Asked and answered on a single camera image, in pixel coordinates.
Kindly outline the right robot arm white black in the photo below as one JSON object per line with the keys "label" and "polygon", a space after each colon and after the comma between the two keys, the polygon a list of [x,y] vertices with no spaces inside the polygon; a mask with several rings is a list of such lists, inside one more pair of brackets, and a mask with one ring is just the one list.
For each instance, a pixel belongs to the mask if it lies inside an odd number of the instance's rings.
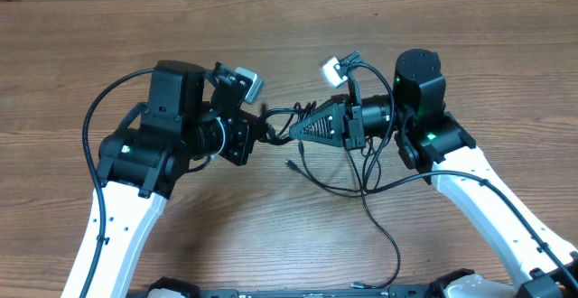
{"label": "right robot arm white black", "polygon": [[462,269],[429,285],[429,297],[575,297],[577,249],[533,214],[490,166],[474,138],[445,109],[446,80],[437,53],[412,49],[396,60],[395,80],[386,94],[362,98],[353,78],[367,67],[353,52],[322,65],[328,82],[346,84],[347,95],[334,96],[292,125],[300,142],[365,147],[373,137],[394,139],[406,167],[414,171],[362,194],[377,194],[413,179],[425,180],[457,206],[492,248],[506,269],[509,285],[480,279]]}

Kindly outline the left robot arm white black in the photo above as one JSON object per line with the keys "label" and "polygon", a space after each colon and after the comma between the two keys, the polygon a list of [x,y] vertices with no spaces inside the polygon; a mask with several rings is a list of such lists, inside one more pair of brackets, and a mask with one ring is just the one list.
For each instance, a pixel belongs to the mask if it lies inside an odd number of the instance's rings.
{"label": "left robot arm white black", "polygon": [[123,297],[154,224],[185,174],[216,156],[246,164],[261,121],[242,110],[263,79],[218,62],[212,69],[159,61],[136,72],[151,77],[136,104],[93,156],[83,150],[94,182],[89,223],[62,291],[65,297]]}

